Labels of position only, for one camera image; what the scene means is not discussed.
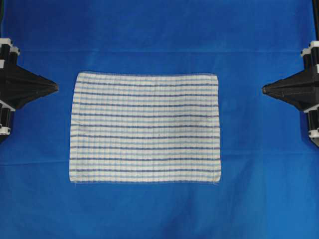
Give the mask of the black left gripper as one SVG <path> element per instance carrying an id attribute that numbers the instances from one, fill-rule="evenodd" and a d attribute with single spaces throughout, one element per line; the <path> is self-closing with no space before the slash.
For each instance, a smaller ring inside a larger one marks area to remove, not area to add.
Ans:
<path id="1" fill-rule="evenodd" d="M 12 117 L 15 110 L 21 109 L 27 103 L 40 97 L 45 97 L 58 91 L 58 85 L 45 77 L 36 75 L 22 67 L 17 66 L 17 58 L 20 49 L 13 45 L 10 38 L 0 39 L 0 135 L 9 136 L 12 127 Z M 50 86 L 52 88 L 33 90 L 27 93 L 19 93 L 15 96 L 15 106 L 10 103 L 8 73 L 10 67 L 14 66 L 14 79 L 18 82 L 33 83 Z"/>

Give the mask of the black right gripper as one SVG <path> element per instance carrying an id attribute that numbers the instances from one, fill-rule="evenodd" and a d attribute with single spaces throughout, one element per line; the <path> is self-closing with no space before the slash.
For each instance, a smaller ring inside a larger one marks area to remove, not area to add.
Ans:
<path id="1" fill-rule="evenodd" d="M 308 136 L 319 136 L 319 42 L 311 41 L 308 48 L 301 52 L 304 63 L 304 71 L 300 71 L 287 78 L 280 79 L 262 87 L 263 94 L 274 99 L 281 100 L 296 107 L 299 111 L 305 113 L 308 117 Z M 312 102 L 305 104 L 295 98 L 294 95 L 286 95 L 277 89 L 301 89 L 303 86 L 303 76 L 308 73 L 306 80 L 313 94 Z"/>

